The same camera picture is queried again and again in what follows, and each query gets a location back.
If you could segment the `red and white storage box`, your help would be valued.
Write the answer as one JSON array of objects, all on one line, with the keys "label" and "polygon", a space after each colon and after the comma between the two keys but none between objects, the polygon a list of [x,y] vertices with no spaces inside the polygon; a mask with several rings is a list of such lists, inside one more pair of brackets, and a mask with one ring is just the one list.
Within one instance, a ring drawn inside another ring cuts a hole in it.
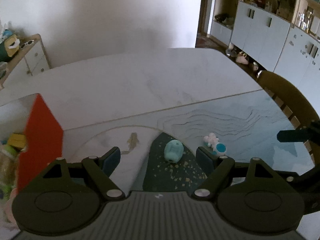
[{"label": "red and white storage box", "polygon": [[1,106],[1,141],[8,141],[13,134],[26,138],[26,151],[18,155],[20,192],[49,163],[62,156],[63,129],[41,94],[31,94]]}]

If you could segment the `white drawer cabinet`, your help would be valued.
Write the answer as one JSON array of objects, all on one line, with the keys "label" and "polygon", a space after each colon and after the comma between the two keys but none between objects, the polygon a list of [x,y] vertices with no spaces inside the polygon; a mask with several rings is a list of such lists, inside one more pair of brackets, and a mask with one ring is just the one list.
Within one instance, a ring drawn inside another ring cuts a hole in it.
[{"label": "white drawer cabinet", "polygon": [[34,34],[23,38],[21,44],[28,40],[36,42],[33,46],[23,50],[19,49],[10,62],[1,63],[1,89],[30,79],[52,68],[41,35]]}]

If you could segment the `blue patterned table mat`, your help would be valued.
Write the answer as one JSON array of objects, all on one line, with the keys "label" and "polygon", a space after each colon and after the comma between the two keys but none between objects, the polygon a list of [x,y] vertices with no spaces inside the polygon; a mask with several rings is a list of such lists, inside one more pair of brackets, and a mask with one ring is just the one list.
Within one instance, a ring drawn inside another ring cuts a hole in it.
[{"label": "blue patterned table mat", "polygon": [[111,179],[125,193],[191,192],[206,178],[195,157],[200,146],[242,163],[258,157],[275,170],[312,169],[303,143],[277,140],[279,131],[292,128],[276,102],[259,90],[65,131],[63,156],[78,163],[117,146],[121,161]]}]

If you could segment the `teal toy figure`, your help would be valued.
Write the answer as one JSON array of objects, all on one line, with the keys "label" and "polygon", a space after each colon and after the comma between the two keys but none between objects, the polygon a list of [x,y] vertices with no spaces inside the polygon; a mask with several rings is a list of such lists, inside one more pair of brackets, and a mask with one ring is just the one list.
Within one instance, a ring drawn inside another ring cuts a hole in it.
[{"label": "teal toy figure", "polygon": [[164,148],[164,159],[170,163],[178,163],[184,152],[183,144],[178,140],[169,141]]}]

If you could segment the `cork jar with green lid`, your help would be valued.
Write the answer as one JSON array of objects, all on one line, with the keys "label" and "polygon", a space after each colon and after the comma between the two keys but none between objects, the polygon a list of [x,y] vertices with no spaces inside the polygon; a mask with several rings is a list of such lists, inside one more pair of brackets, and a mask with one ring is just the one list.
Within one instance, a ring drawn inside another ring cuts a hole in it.
[{"label": "cork jar with green lid", "polygon": [[17,170],[18,152],[10,145],[1,145],[1,185],[12,185],[15,181]]}]

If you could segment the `white sunglasses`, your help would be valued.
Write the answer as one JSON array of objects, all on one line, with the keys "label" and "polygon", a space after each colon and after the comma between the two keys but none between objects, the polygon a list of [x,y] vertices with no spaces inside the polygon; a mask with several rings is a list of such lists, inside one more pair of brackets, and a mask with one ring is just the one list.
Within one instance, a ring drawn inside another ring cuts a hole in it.
[{"label": "white sunglasses", "polygon": [[28,40],[26,42],[24,42],[23,44],[21,44],[20,49],[23,50],[24,48],[27,48],[29,46],[33,46],[35,44],[35,40]]}]

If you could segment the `green and yellow tissue holder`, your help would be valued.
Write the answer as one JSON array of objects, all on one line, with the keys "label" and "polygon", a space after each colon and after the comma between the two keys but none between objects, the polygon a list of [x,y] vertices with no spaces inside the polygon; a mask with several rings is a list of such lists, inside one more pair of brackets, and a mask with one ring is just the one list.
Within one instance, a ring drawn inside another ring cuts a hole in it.
[{"label": "green and yellow tissue holder", "polygon": [[13,34],[1,43],[0,62],[10,62],[19,49],[20,39]]}]

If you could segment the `yellow rectangular box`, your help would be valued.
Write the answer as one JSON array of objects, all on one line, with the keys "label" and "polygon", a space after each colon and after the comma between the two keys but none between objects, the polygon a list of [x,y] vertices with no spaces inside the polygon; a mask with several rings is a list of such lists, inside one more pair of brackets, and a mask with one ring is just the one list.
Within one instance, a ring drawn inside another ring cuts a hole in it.
[{"label": "yellow rectangular box", "polygon": [[18,150],[22,150],[27,145],[27,139],[24,134],[12,133],[7,140],[7,144]]}]

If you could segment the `white and blue axolotl keychain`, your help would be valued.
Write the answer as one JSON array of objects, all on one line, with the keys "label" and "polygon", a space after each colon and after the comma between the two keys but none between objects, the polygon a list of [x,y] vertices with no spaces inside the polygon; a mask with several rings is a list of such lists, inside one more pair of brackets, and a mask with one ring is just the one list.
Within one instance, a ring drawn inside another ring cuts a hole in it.
[{"label": "white and blue axolotl keychain", "polygon": [[226,155],[227,147],[220,142],[219,138],[214,133],[204,136],[203,140],[205,145],[213,150],[213,154],[217,156]]}]

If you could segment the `white wall cupboard unit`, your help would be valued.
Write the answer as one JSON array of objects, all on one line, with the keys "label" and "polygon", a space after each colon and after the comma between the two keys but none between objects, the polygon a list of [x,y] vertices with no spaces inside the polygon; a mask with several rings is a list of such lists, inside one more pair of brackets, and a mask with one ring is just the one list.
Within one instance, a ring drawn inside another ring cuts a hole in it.
[{"label": "white wall cupboard unit", "polygon": [[204,0],[199,27],[290,81],[319,109],[319,0]]}]

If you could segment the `wooden chair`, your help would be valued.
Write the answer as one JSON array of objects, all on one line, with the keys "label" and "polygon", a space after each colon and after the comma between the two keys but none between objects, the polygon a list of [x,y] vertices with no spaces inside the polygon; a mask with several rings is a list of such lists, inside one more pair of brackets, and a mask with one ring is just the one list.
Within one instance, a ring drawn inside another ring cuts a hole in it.
[{"label": "wooden chair", "polygon": [[[293,122],[295,129],[308,127],[312,121],[319,121],[319,115],[310,102],[285,78],[263,70],[259,73],[257,82],[265,91],[271,93],[280,109]],[[309,154],[313,162],[319,164],[319,152],[313,152],[310,147]]]}]

